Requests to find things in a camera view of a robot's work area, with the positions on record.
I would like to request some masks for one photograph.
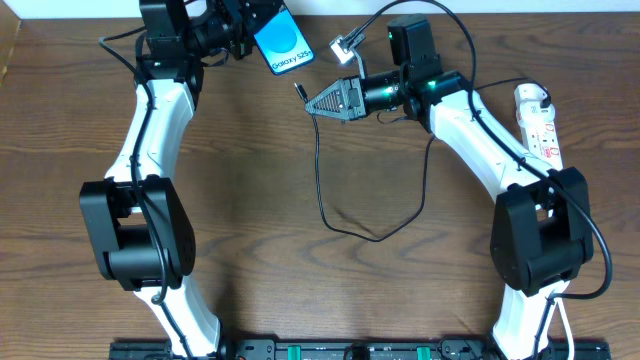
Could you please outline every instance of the white power strip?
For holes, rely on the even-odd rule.
[[[562,156],[556,133],[556,108],[540,106],[546,92],[535,84],[522,84],[516,88],[516,118],[522,131],[522,143],[534,155],[562,170]]]

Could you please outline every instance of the table surface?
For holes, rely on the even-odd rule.
[[[195,277],[228,329],[407,339],[487,334],[497,319],[504,284],[489,254],[493,203],[443,143],[430,154],[424,211],[393,238],[369,244],[320,221],[313,127],[293,82],[315,94],[355,74],[336,65],[327,44],[364,19],[298,18],[317,57],[284,76],[274,77],[258,54],[206,71],[175,185],[196,233]],[[468,74],[462,34],[444,16],[430,19],[444,67]],[[362,45],[371,73],[393,68],[387,20]],[[605,296],[568,302],[573,332],[606,339],[616,359],[637,358],[640,14],[462,20],[478,49],[478,84],[529,75],[552,91],[564,163],[588,179],[592,214],[616,265]],[[100,180],[113,163],[135,108],[131,75],[97,39],[139,25],[23,25],[0,88],[2,358],[106,358],[114,339],[165,337],[145,304],[98,273],[78,206],[82,183]],[[116,48],[132,56],[132,42]],[[513,89],[482,96],[518,133]],[[332,224],[380,235],[415,211],[428,139],[418,124],[322,119],[320,131]],[[570,291],[591,291],[602,277],[598,250]],[[553,334],[563,337],[561,326]]]

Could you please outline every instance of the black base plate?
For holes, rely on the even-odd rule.
[[[486,341],[450,338],[427,342],[280,342],[243,340],[235,344],[236,360],[500,360]],[[610,360],[605,342],[576,342],[575,360]],[[551,341],[543,360],[565,360],[566,342]],[[181,359],[169,342],[111,344],[109,360]],[[216,359],[215,356],[199,359]]]

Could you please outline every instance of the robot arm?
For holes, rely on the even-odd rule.
[[[269,46],[280,45],[277,32],[286,27],[297,36],[290,52],[296,59],[298,52],[303,53],[304,60],[275,68],[272,62],[279,64],[289,55],[280,46],[279,52],[265,55],[272,72],[280,74],[306,64],[313,53],[282,0],[208,0],[205,13],[195,19],[188,18],[183,0],[140,0],[140,10],[151,53],[142,56],[139,48],[137,68],[146,78],[154,106],[148,109],[147,92],[138,84],[137,107],[125,144],[105,180],[83,185],[80,206],[100,272],[149,305],[171,339],[172,353],[187,358],[221,357],[227,352],[226,342],[220,321],[190,276],[195,237],[172,185],[180,143],[202,89],[205,64],[201,58],[224,51],[242,59],[251,54],[254,36],[268,40]],[[134,154],[137,141],[141,145]],[[135,157],[144,200],[136,198],[132,184],[131,158]],[[118,219],[140,212],[141,200],[147,204],[148,224],[121,225]],[[164,269],[150,238],[151,226],[165,254]],[[163,279],[168,288],[158,306],[153,299]]]
[[[338,37],[331,48],[343,63],[345,54],[357,59],[360,75],[339,79],[308,100],[305,110],[347,122],[402,105],[409,119],[418,121],[464,160],[496,203],[491,255],[506,286],[493,338],[507,359],[527,358],[535,348],[547,297],[563,292],[580,266],[593,256],[591,231],[563,199],[554,196],[553,189],[521,169],[522,163],[507,154],[474,119],[469,91],[483,122],[524,159],[520,161],[548,174],[588,209],[586,181],[576,169],[562,169],[553,123],[555,109],[550,101],[544,101],[543,89],[527,84],[516,90],[525,148],[489,113],[462,75],[443,73],[423,15],[395,19],[388,24],[388,32],[399,70],[368,75],[355,48],[363,40],[362,34],[351,42]],[[536,211],[542,209],[550,216],[538,221]],[[543,324],[539,351],[547,346],[550,321],[547,317]]]

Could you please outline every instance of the green connector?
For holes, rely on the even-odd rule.
[[[418,351],[418,360],[431,360],[431,348],[419,347],[416,350]]]
[[[300,350],[300,346],[292,345],[287,349],[289,360],[301,360],[302,359],[302,351]]]

